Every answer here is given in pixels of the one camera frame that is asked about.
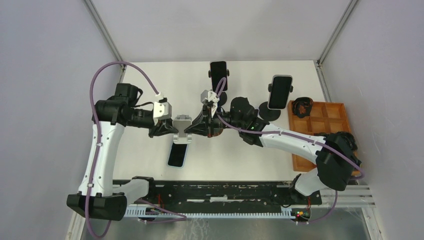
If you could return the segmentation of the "white folding phone stand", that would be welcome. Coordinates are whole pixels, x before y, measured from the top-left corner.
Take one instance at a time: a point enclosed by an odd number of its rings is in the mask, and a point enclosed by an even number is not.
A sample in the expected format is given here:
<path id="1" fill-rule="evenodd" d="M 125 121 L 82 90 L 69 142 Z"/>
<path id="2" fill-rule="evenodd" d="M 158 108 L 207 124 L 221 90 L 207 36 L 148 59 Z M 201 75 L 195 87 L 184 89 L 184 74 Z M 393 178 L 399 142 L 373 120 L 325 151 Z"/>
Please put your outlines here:
<path id="1" fill-rule="evenodd" d="M 192 134 L 185 133 L 185 129 L 192 124 L 192 118 L 189 115 L 177 115 L 172 122 L 173 127 L 178 130 L 178 133 L 173 135 L 173 143 L 176 145 L 188 145 L 192 142 Z"/>

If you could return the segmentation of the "light blue cased phone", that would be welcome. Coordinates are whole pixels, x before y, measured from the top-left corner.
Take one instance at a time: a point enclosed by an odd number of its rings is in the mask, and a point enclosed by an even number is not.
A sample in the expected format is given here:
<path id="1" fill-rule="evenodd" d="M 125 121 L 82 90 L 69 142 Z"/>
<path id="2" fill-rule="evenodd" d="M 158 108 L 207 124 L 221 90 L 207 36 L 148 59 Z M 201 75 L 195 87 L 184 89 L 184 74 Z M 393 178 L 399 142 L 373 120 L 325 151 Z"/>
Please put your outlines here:
<path id="1" fill-rule="evenodd" d="M 188 151 L 188 144 L 175 144 L 172 143 L 167 165 L 173 168 L 182 168 L 185 163 L 185 159 Z"/>

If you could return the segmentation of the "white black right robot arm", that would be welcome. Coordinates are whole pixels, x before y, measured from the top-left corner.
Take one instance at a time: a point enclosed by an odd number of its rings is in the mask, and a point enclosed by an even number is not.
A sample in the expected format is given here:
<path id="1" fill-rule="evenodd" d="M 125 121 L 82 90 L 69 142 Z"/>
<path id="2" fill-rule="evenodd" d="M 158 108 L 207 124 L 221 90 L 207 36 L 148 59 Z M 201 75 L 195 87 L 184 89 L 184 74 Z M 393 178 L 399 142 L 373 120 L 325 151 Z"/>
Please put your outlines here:
<path id="1" fill-rule="evenodd" d="M 246 97 L 234 98 L 229 111 L 214 107 L 212 103 L 204 103 L 200 114 L 184 132 L 212 138 L 224 129 L 233 129 L 249 145 L 279 149 L 315 165 L 309 172 L 297 175 L 290 184 L 288 196 L 295 204 L 302 204 L 322 189 L 344 191 L 353 179 L 353 171 L 361 164 L 342 136 L 336 133 L 315 136 L 283 129 L 259 118 L 259 111 Z"/>

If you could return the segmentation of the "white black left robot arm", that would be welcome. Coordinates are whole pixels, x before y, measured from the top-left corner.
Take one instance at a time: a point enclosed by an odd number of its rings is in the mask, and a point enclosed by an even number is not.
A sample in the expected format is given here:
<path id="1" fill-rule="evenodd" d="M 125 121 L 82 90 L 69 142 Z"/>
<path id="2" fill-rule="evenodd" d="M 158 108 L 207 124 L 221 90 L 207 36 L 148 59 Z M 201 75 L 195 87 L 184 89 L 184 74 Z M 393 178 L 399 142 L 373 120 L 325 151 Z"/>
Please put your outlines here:
<path id="1" fill-rule="evenodd" d="M 95 103 L 93 135 L 87 168 L 78 190 L 67 196 L 66 205 L 82 217 L 120 221 L 127 206 L 137 199 L 153 203 L 157 190 L 152 178 L 133 177 L 113 188 L 113 172 L 120 140 L 126 127 L 144 128 L 149 137 L 176 134 L 172 124 L 172 106 L 161 93 L 153 109 L 142 109 L 138 100 L 143 91 L 129 83 L 119 83 L 113 96 Z"/>

